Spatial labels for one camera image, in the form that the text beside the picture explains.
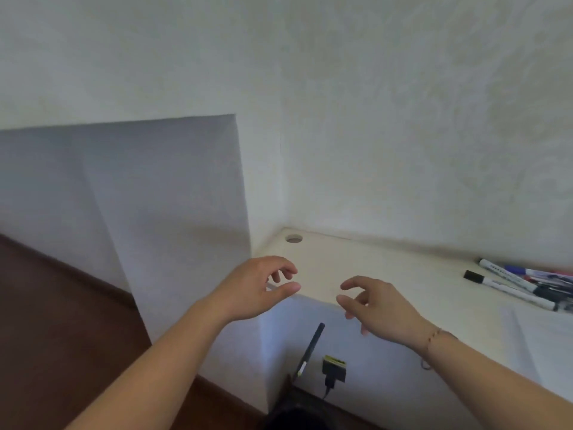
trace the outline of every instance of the forearm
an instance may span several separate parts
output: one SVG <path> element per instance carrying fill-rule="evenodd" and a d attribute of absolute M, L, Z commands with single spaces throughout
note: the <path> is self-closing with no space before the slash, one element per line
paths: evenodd
<path fill-rule="evenodd" d="M 198 301 L 68 430 L 168 429 L 225 324 L 209 299 Z"/>
<path fill-rule="evenodd" d="M 449 334 L 435 336 L 422 355 L 486 428 L 571 427 L 573 404 Z"/>

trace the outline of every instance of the power adapter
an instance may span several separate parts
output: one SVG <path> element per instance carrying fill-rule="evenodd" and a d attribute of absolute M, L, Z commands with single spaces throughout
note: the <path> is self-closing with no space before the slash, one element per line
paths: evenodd
<path fill-rule="evenodd" d="M 323 374 L 326 376 L 324 380 L 324 384 L 326 385 L 324 400 L 330 390 L 334 389 L 334 384 L 337 380 L 340 380 L 342 383 L 346 380 L 346 362 L 326 355 L 323 358 Z"/>

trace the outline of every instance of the bracelet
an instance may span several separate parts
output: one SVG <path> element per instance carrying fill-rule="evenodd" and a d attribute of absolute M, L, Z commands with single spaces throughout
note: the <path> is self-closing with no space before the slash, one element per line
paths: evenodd
<path fill-rule="evenodd" d="M 428 337 L 428 342 L 426 344 L 426 347 L 424 347 L 424 352 L 422 353 L 422 358 L 420 359 L 420 366 L 422 367 L 423 370 L 429 371 L 432 369 L 432 367 L 430 366 L 430 364 L 428 364 L 425 360 L 424 360 L 424 356 L 427 356 L 427 354 L 429 353 L 429 348 L 430 348 L 430 343 L 432 342 L 432 340 L 437 337 L 438 335 L 440 335 L 441 333 L 444 334 L 448 334 L 453 336 L 456 340 L 458 339 L 458 337 L 456 337 L 453 333 L 448 332 L 447 330 L 438 328 L 437 331 L 435 331 L 434 333 L 432 333 L 429 337 Z"/>

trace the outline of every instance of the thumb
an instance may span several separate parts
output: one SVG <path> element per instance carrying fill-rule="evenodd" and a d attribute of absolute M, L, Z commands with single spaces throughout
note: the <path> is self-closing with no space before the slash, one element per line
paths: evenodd
<path fill-rule="evenodd" d="M 297 293 L 300 289 L 300 284 L 298 282 L 289 282 L 273 289 L 272 291 L 266 291 L 264 297 L 264 305 L 266 311 L 271 309 L 277 303 L 282 302 L 284 299 L 289 298 L 293 294 Z"/>
<path fill-rule="evenodd" d="M 362 303 L 359 303 L 352 297 L 345 296 L 344 294 L 339 294 L 338 296 L 336 296 L 336 301 L 349 314 L 352 314 L 360 321 L 364 319 L 367 308 Z"/>

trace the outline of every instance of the person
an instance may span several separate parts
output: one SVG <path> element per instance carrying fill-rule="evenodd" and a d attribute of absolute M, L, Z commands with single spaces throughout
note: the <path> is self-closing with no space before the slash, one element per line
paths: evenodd
<path fill-rule="evenodd" d="M 289 282 L 267 290 L 270 277 L 291 280 L 292 262 L 278 256 L 250 259 L 236 267 L 208 296 L 197 301 L 159 340 L 113 382 L 68 430 L 167 430 L 197 370 L 221 330 L 253 318 L 297 293 Z M 389 283 L 356 276 L 340 288 L 362 288 L 337 301 L 362 332 L 402 344 L 419 354 L 477 420 L 494 430 L 571 428 L 573 404 L 441 331 Z"/>

